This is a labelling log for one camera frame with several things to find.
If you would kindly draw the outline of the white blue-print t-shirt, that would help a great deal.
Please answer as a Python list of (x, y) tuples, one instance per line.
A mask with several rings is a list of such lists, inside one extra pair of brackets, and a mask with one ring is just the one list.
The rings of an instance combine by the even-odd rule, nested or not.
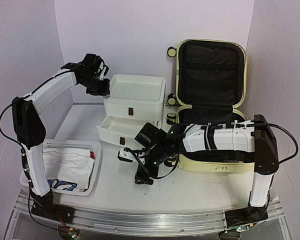
[(49, 186), (68, 192), (86, 191), (95, 164), (90, 152), (83, 148), (44, 148), (42, 156)]

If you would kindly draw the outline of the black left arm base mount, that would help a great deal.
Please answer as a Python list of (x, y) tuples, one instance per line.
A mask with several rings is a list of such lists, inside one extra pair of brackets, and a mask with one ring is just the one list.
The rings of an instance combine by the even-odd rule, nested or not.
[(59, 221), (64, 224), (72, 223), (75, 209), (70, 206), (54, 203), (52, 190), (43, 196), (39, 196), (30, 191), (30, 196), (33, 199), (33, 205), (30, 210), (31, 214), (41, 218)]

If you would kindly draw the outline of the white perforated plastic basket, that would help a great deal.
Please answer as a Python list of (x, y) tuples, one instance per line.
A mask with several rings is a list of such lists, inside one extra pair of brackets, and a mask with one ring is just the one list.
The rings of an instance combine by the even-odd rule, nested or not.
[(88, 196), (97, 179), (102, 147), (96, 141), (46, 139), (26, 150), (29, 177), (22, 173), (23, 187), (32, 180), (32, 191)]

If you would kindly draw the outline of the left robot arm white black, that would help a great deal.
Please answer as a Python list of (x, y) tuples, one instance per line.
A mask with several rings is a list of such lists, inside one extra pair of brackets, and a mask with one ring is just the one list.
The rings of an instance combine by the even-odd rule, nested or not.
[(86, 88), (92, 96), (110, 93), (109, 71), (101, 56), (85, 55), (78, 63), (69, 62), (52, 77), (22, 97), (15, 97), (8, 108), (12, 110), (13, 130), (16, 139), (4, 137), (20, 146), (21, 163), (31, 191), (43, 198), (51, 194), (43, 161), (43, 142), (46, 128), (40, 115), (61, 94), (76, 85)]

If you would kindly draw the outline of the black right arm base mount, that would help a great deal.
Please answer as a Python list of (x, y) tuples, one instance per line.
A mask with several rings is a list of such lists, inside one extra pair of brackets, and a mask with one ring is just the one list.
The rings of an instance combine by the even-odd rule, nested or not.
[(225, 212), (225, 222), (228, 230), (256, 224), (267, 219), (268, 213), (266, 206), (253, 207), (249, 205), (245, 208), (228, 210)]

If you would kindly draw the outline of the white three-drawer storage cabinet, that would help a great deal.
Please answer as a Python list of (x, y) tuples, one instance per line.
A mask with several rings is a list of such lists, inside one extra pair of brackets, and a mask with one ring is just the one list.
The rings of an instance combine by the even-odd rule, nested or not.
[(106, 117), (97, 126), (101, 141), (131, 149), (146, 123), (161, 127), (166, 79), (159, 76), (116, 74), (110, 80), (110, 94), (103, 98)]

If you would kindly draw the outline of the red printed t-shirt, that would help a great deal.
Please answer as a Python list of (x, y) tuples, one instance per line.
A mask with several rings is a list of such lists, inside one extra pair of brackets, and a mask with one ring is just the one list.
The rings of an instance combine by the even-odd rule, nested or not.
[(93, 151), (90, 152), (90, 157), (91, 157), (92, 159), (95, 159), (95, 154), (94, 154)]

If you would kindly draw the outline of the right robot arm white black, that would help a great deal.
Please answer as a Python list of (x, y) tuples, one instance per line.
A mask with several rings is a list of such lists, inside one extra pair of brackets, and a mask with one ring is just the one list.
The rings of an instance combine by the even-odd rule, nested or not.
[[(295, 152), (279, 160), (275, 128), (285, 133), (294, 143)], [(242, 209), (242, 218), (252, 222), (258, 217), (267, 201), (268, 191), (274, 174), (280, 164), (297, 156), (299, 146), (296, 138), (284, 127), (269, 123), (263, 115), (255, 115), (253, 120), (234, 121), (225, 124), (193, 123), (174, 124), (169, 131), (158, 129), (146, 123), (135, 140), (143, 146), (144, 159), (133, 157), (138, 163), (135, 183), (152, 185), (160, 179), (160, 165), (174, 154), (198, 154), (209, 156), (219, 162), (219, 157), (228, 154), (245, 154), (254, 164), (249, 205)]]

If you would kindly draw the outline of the pale yellow hard-shell suitcase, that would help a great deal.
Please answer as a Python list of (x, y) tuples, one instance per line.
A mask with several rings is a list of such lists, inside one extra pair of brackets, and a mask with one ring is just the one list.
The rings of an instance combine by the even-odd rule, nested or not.
[[(169, 105), (179, 105), (166, 122), (172, 124), (225, 124), (248, 118), (238, 108), (247, 93), (248, 58), (234, 42), (186, 39), (167, 49), (176, 58), (176, 89), (168, 95)], [(171, 163), (189, 172), (239, 174), (253, 169), (249, 152), (177, 151)]]

